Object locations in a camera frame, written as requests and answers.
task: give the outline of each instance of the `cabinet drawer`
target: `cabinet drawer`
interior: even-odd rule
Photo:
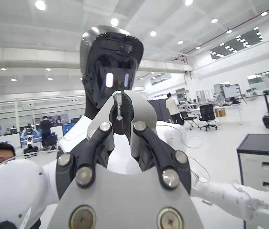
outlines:
[[[240,154],[243,174],[269,176],[269,156]]]
[[[258,176],[252,174],[243,174],[245,186],[257,189],[259,191],[269,192],[269,176]]]

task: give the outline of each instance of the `black cabinet top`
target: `black cabinet top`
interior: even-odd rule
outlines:
[[[269,134],[247,134],[237,152],[269,156]]]

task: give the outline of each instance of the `white floor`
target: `white floor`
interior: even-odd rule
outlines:
[[[256,100],[247,101],[247,104],[243,102],[243,125],[239,125],[237,109],[226,110],[227,117],[221,118],[223,123],[218,126],[218,130],[210,128],[206,132],[204,129],[200,130],[194,127],[190,131],[189,125],[186,123],[185,128],[188,130],[187,140],[193,136],[201,138],[193,138],[189,141],[188,146],[195,147],[199,145],[201,140],[203,141],[203,145],[197,149],[188,148],[187,155],[198,160],[208,170],[211,181],[232,182],[232,180],[237,180],[240,182],[236,149],[247,133],[269,133],[269,130],[262,123],[262,116],[265,112],[264,97],[258,97]],[[51,153],[33,157],[31,160],[45,165],[55,157],[56,153]],[[198,198],[193,198],[193,202],[206,229],[243,228],[242,220],[232,217],[215,205],[208,206]],[[46,229],[55,207],[55,205],[51,205],[47,208],[41,217],[42,225],[40,229]]]

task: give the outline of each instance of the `black office chair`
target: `black office chair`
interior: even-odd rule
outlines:
[[[193,116],[193,117],[189,117],[188,113],[187,112],[180,112],[181,114],[181,118],[184,120],[184,121],[187,121],[191,127],[193,127],[193,123],[198,126],[198,124],[194,121],[195,119],[197,119],[197,117]]]
[[[200,127],[200,130],[201,130],[201,128],[206,128],[206,131],[208,131],[208,128],[210,128],[210,127],[213,127],[213,128],[215,128],[215,130],[217,130],[216,125],[209,124],[209,121],[215,120],[215,115],[214,115],[214,110],[213,110],[212,104],[200,106],[199,120],[207,122],[207,124],[205,126]]]

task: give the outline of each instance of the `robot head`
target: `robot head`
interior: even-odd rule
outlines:
[[[82,83],[94,106],[102,108],[115,91],[131,90],[143,50],[139,39],[116,27],[92,27],[82,35]]]

